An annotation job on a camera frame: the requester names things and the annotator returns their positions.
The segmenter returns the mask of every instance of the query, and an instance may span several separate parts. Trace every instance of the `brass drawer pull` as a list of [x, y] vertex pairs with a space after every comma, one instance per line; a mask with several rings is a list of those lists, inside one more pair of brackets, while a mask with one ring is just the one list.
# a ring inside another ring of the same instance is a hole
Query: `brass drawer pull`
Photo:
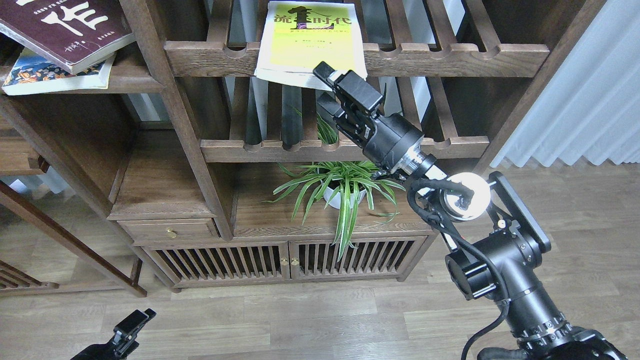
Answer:
[[166, 228], [166, 235], [169, 236], [169, 238], [171, 239], [175, 239], [178, 237], [178, 234], [175, 231], [173, 231], [171, 227]]

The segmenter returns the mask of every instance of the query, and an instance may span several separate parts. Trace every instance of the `drawer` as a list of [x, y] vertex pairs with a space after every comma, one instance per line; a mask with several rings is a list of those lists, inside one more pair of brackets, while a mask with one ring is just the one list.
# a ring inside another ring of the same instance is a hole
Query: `drawer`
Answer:
[[213, 219], [121, 220], [135, 246], [199, 244], [223, 241]]

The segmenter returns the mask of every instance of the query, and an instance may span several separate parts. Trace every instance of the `wooden cabinet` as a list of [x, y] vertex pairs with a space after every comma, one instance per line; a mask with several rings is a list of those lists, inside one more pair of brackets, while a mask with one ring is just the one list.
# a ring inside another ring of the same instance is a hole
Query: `wooden cabinet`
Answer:
[[[443, 3], [424, 1], [435, 43], [423, 44], [413, 41], [402, 1], [367, 0], [386, 11], [387, 23], [376, 24], [388, 28], [384, 43], [369, 41], [365, 2], [346, 1], [361, 23], [368, 81], [378, 86], [377, 77], [393, 77], [403, 115], [424, 132], [423, 150], [447, 170], [476, 172], [488, 166], [604, 3], [463, 0], [466, 16], [455, 34]], [[201, 0], [120, 0], [136, 43], [119, 52], [109, 89], [2, 96], [3, 113], [175, 290], [402, 280], [433, 241], [404, 201], [387, 224], [373, 211], [359, 214], [358, 246], [338, 263], [328, 246], [335, 213], [317, 206], [302, 224], [291, 221], [292, 199], [263, 202], [287, 179], [276, 162], [364, 158], [347, 139], [333, 146], [317, 139], [312, 90], [299, 90], [302, 116], [294, 119], [283, 115], [282, 86], [268, 84], [266, 135], [257, 135], [250, 76], [267, 3], [257, 2], [258, 41], [232, 43], [231, 0], [215, 0], [211, 16]], [[424, 116], [412, 90], [416, 77], [431, 93]], [[145, 129], [117, 95], [153, 92], [171, 118], [166, 129]]]
[[144, 246], [149, 256], [178, 288], [264, 284], [287, 281], [327, 281], [361, 278], [402, 278], [412, 261], [434, 236], [354, 240], [337, 260], [331, 240], [257, 241]]

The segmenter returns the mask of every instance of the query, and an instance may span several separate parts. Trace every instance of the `colorful book cover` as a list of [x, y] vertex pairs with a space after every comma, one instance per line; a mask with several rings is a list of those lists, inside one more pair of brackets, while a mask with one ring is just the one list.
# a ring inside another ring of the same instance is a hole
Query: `colorful book cover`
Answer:
[[108, 88], [115, 55], [77, 74], [70, 74], [24, 48], [2, 89], [7, 95], [41, 94], [88, 88]]
[[367, 77], [354, 5], [270, 1], [255, 75], [286, 85], [329, 90], [312, 73], [320, 61]]
[[0, 32], [72, 74], [134, 41], [115, 0], [0, 0]]

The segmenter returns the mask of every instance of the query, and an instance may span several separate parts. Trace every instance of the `potted plant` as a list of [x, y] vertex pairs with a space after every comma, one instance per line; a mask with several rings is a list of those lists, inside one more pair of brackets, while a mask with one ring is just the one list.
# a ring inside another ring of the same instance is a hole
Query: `potted plant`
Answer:
[[[324, 143], [331, 144], [338, 140], [337, 133], [320, 115], [318, 121], [318, 138]], [[311, 206], [320, 199], [326, 200], [325, 208], [330, 204], [339, 209], [337, 228], [333, 244], [338, 244], [338, 259], [342, 258], [347, 246], [353, 247], [351, 235], [356, 224], [358, 215], [358, 205], [367, 198], [369, 209], [374, 209], [373, 193], [378, 192], [397, 206], [394, 189], [404, 190], [404, 188], [388, 179], [371, 179], [373, 173], [378, 169], [371, 161], [320, 161], [308, 165], [298, 165], [294, 168], [301, 169], [301, 172], [294, 173], [281, 164], [278, 166], [292, 179], [273, 190], [273, 195], [280, 194], [277, 199], [269, 200], [276, 202], [284, 199], [296, 189], [300, 189], [293, 208], [291, 220], [298, 214], [298, 210], [303, 205], [305, 195], [310, 193], [304, 205], [304, 224]], [[397, 212], [391, 214], [378, 214], [381, 217], [389, 217], [386, 221], [391, 221]]]

